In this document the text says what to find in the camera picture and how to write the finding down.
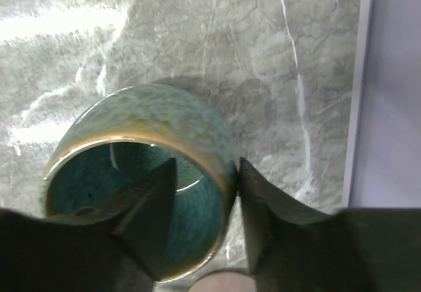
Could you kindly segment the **teal glazed ceramic mug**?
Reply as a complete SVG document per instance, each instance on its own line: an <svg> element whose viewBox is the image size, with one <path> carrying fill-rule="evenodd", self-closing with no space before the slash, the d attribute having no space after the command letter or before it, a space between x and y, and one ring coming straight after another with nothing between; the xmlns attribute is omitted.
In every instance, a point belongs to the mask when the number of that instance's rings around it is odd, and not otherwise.
<svg viewBox="0 0 421 292"><path fill-rule="evenodd" d="M205 101L170 85L118 90L85 110L51 155L41 188L45 216L70 214L176 159L176 196L163 283L190 275L220 248L236 195L237 147Z"/></svg>

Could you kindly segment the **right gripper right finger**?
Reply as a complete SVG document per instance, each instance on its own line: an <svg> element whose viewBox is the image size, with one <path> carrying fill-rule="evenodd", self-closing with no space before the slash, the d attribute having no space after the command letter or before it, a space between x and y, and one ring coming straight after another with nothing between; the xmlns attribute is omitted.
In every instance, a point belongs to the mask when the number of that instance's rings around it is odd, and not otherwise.
<svg viewBox="0 0 421 292"><path fill-rule="evenodd" d="M329 215L240 160L249 269L258 291L419 291L420 210L348 208Z"/></svg>

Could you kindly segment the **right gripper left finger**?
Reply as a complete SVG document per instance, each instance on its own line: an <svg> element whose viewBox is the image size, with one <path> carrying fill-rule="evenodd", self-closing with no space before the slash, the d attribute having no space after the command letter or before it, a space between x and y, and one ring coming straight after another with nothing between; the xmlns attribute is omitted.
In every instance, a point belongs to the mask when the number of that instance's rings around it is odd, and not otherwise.
<svg viewBox="0 0 421 292"><path fill-rule="evenodd" d="M2 291L151 291L164 276L176 160L69 215L1 210Z"/></svg>

